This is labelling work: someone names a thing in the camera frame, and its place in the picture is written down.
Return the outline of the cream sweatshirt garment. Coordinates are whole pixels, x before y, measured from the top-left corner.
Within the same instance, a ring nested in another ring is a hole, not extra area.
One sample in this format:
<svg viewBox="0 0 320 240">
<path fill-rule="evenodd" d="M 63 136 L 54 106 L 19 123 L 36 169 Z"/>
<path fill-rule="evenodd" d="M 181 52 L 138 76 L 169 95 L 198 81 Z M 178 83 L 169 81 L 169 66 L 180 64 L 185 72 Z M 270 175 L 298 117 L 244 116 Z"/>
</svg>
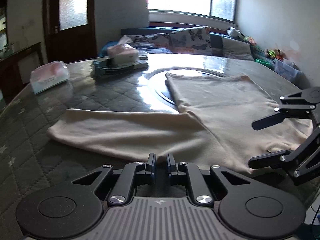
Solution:
<svg viewBox="0 0 320 240">
<path fill-rule="evenodd" d="M 252 122 L 277 103 L 248 76 L 192 77 L 167 74 L 178 113 L 128 113 L 67 109 L 47 134 L 60 143 L 110 157 L 146 160 L 149 153 L 200 168 L 220 165 L 246 176 L 259 174 L 251 157 L 295 150 L 312 132 L 312 122 L 285 119 L 256 131 Z"/>
</svg>

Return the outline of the clear plastic storage box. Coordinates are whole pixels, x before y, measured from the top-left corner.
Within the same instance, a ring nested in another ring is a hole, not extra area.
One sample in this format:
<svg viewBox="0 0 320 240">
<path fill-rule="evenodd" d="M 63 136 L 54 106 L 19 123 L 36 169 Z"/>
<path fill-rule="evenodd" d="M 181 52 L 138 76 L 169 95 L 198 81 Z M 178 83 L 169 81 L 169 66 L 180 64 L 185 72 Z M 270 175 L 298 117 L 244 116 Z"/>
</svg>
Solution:
<svg viewBox="0 0 320 240">
<path fill-rule="evenodd" d="M 302 74 L 300 70 L 297 70 L 296 68 L 293 68 L 283 61 L 279 61 L 278 59 L 274 61 L 274 71 L 291 83 L 297 83 Z"/>
</svg>

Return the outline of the green bowl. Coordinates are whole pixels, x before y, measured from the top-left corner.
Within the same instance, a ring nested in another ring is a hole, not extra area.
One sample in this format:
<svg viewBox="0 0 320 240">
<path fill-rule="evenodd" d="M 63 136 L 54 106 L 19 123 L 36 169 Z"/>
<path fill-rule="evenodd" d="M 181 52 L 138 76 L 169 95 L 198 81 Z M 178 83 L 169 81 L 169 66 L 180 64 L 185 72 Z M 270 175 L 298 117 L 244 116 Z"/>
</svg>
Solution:
<svg viewBox="0 0 320 240">
<path fill-rule="evenodd" d="M 266 60 L 263 60 L 263 59 L 255 59 L 255 62 L 259 63 L 259 64 L 262 64 L 266 67 L 268 67 L 270 65 L 270 63 Z"/>
</svg>

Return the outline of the small colourful plush toys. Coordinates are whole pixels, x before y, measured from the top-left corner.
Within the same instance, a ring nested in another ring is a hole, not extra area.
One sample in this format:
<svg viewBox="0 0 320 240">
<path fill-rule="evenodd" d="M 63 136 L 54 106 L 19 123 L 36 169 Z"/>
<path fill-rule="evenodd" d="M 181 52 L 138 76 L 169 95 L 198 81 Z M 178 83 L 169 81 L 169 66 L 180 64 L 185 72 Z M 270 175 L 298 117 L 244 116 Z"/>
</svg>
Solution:
<svg viewBox="0 0 320 240">
<path fill-rule="evenodd" d="M 265 57 L 269 59 L 278 59 L 279 61 L 283 61 L 284 53 L 279 49 L 265 49 Z"/>
</svg>

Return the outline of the black white plush toy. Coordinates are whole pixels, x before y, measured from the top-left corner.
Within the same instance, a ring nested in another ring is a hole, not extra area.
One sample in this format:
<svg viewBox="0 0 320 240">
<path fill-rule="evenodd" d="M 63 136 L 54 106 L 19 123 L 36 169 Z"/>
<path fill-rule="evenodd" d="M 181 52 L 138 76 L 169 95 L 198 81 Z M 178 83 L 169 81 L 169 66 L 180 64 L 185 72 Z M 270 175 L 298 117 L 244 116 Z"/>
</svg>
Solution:
<svg viewBox="0 0 320 240">
<path fill-rule="evenodd" d="M 228 36 L 232 37 L 232 38 L 239 38 L 241 36 L 241 31 L 238 29 L 235 29 L 234 27 L 229 27 L 226 30 Z"/>
</svg>

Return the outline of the round black induction cooktop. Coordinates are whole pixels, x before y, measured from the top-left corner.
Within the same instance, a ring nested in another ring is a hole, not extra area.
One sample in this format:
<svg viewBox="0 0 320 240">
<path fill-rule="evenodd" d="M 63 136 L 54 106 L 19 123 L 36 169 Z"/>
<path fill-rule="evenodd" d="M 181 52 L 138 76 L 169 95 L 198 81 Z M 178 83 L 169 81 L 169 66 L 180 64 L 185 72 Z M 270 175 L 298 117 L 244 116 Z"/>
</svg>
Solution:
<svg viewBox="0 0 320 240">
<path fill-rule="evenodd" d="M 166 103 L 171 104 L 173 106 L 176 105 L 175 99 L 173 95 L 171 94 L 170 89 L 167 85 L 163 86 L 156 86 L 155 92 L 158 94 L 160 98 L 162 98 Z"/>
</svg>

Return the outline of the blue sofa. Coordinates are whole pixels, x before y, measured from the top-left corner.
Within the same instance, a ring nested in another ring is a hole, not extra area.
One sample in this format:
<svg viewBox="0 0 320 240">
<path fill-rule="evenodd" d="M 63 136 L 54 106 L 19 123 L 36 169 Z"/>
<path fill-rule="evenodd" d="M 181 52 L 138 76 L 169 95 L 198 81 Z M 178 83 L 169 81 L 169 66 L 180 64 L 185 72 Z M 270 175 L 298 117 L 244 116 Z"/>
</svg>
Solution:
<svg viewBox="0 0 320 240">
<path fill-rule="evenodd" d="M 227 29 L 228 33 L 231 31 L 235 31 L 235 35 L 214 33 L 208 26 L 146 27 L 121 29 L 120 34 L 131 40 L 130 46 L 149 54 L 192 54 L 255 61 L 291 83 L 298 83 L 303 76 L 294 62 L 284 58 L 281 50 L 262 50 L 252 38 L 233 27 Z"/>
</svg>

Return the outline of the upright butterfly pillow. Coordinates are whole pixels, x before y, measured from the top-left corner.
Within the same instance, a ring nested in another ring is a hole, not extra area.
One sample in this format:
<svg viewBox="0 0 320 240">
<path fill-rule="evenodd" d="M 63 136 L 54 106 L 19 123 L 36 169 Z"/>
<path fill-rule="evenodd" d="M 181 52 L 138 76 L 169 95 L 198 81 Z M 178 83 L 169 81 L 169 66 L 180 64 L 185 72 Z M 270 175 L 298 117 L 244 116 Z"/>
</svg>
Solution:
<svg viewBox="0 0 320 240">
<path fill-rule="evenodd" d="M 172 31 L 170 39 L 173 51 L 179 54 L 212 56 L 209 31 L 208 26 Z"/>
</svg>

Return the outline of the teal black smartwatch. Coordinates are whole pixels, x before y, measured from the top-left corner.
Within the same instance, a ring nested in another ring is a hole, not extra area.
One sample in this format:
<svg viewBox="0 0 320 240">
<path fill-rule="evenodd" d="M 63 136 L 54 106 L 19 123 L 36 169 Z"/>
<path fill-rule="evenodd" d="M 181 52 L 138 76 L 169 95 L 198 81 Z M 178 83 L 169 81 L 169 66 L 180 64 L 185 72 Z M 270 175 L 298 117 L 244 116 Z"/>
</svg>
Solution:
<svg viewBox="0 0 320 240">
<path fill-rule="evenodd" d="M 103 61 L 94 60 L 92 63 L 91 77 L 98 79 L 102 76 L 119 75 L 132 71 L 134 68 L 135 65 L 132 63 L 114 65 L 109 59 Z"/>
</svg>

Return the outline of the white remote control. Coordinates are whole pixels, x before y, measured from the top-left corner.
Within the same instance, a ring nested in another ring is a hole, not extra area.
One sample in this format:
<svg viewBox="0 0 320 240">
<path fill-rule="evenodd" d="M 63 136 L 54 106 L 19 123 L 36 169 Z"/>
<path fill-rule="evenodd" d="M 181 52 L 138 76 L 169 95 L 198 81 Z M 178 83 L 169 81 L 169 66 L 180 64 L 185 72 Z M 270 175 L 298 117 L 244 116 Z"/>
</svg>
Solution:
<svg viewBox="0 0 320 240">
<path fill-rule="evenodd" d="M 138 60 L 136 62 L 133 62 L 131 67 L 133 69 L 145 69 L 149 67 L 149 64 L 146 60 Z"/>
</svg>

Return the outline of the flat butterfly pillow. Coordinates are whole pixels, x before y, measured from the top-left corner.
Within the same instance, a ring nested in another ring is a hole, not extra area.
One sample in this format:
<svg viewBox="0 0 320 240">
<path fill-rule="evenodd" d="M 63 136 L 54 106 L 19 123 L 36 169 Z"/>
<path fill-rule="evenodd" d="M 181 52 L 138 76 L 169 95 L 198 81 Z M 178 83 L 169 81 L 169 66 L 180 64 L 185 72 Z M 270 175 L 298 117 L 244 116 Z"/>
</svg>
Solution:
<svg viewBox="0 0 320 240">
<path fill-rule="evenodd" d="M 157 33 L 151 35 L 123 35 L 119 43 L 125 43 L 132 48 L 149 54 L 172 54 L 170 50 L 170 35 Z"/>
</svg>

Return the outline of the soft pack pink tissues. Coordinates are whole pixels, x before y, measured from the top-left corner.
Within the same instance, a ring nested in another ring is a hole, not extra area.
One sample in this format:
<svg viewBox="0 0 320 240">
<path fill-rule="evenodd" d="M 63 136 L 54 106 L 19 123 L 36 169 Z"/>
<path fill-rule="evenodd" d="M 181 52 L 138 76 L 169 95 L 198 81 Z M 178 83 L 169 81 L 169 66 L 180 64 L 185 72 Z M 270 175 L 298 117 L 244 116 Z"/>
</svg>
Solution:
<svg viewBox="0 0 320 240">
<path fill-rule="evenodd" d="M 39 94 L 69 80 L 70 74 L 63 61 L 53 61 L 34 69 L 30 84 L 34 94 Z"/>
</svg>

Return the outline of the green flat packet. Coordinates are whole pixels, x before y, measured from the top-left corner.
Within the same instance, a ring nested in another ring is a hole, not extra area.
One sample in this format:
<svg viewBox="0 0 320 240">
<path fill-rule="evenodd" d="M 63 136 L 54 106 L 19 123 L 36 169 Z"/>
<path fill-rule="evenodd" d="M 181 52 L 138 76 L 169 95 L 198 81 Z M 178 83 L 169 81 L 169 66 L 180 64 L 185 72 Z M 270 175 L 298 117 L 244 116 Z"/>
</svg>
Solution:
<svg viewBox="0 0 320 240">
<path fill-rule="evenodd" d="M 146 51 L 139 51 L 138 57 L 140 60 L 147 60 L 149 57 L 149 54 Z"/>
</svg>

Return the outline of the pink white tissue box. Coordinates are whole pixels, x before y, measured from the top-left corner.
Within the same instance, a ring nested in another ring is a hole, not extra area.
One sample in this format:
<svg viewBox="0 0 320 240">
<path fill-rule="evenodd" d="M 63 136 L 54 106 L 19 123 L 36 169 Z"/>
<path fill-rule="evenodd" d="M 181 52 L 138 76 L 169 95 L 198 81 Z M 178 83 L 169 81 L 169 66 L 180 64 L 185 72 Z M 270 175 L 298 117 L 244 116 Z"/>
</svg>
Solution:
<svg viewBox="0 0 320 240">
<path fill-rule="evenodd" d="M 114 64 L 123 64 L 139 60 L 138 49 L 128 44 L 116 44 L 108 47 L 107 53 Z"/>
</svg>

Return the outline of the dark wooden side cabinet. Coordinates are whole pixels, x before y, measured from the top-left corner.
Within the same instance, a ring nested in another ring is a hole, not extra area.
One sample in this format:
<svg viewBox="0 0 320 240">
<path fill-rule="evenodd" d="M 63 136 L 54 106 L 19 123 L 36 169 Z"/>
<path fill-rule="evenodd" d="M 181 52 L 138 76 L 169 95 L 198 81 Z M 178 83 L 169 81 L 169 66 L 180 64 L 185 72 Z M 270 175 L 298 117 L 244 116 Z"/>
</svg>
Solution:
<svg viewBox="0 0 320 240">
<path fill-rule="evenodd" d="M 6 104 L 29 83 L 31 72 L 43 64 L 40 42 L 1 60 L 1 93 Z"/>
</svg>

